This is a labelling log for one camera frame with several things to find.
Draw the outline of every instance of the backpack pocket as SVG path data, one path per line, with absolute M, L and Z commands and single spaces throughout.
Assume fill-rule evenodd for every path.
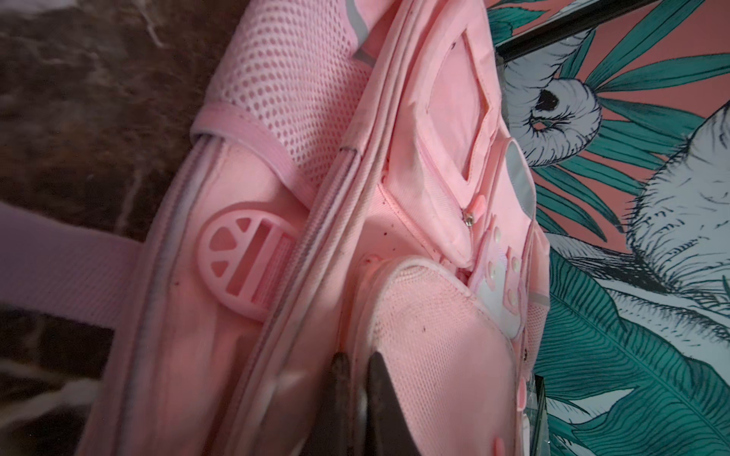
M 473 261 L 464 222 L 498 131 L 501 94 L 484 6 L 450 0 L 423 39 L 401 99 L 383 180 L 445 257 Z
M 512 454 L 519 445 L 512 345 L 441 265 L 416 256 L 373 263 L 361 275 L 344 345 L 355 448 L 364 440 L 364 382 L 375 352 L 423 456 L 492 453 L 496 445 Z

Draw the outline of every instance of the pink mesh fabric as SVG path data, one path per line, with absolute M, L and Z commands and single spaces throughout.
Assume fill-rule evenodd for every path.
M 537 361 L 537 352 L 542 340 L 542 332 L 545 329 L 545 320 L 548 318 L 550 306 L 539 304 L 534 301 L 527 303 L 527 359 L 523 366 L 524 372 L 531 372 Z
M 434 268 L 399 273 L 372 318 L 409 430 L 423 456 L 508 453 L 515 437 L 514 358 L 466 288 Z
M 370 69 L 339 0 L 255 0 L 208 87 L 258 118 L 318 188 L 337 153 Z

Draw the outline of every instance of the marble surface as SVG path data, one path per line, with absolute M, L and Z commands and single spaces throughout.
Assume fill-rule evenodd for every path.
M 246 3 L 0 0 L 0 200 L 144 240 Z M 0 454 L 73 454 L 112 337 L 0 303 Z

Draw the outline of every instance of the backpack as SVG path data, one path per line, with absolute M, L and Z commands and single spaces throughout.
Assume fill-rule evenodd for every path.
M 0 298 L 116 331 L 77 454 L 528 454 L 501 105 L 478 0 L 253 0 L 144 245 L 0 207 Z

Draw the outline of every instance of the pink plastic buckle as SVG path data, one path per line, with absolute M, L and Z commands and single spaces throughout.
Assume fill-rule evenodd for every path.
M 226 307 L 264 321 L 296 243 L 296 230 L 268 212 L 235 209 L 211 220 L 198 243 L 198 269 Z

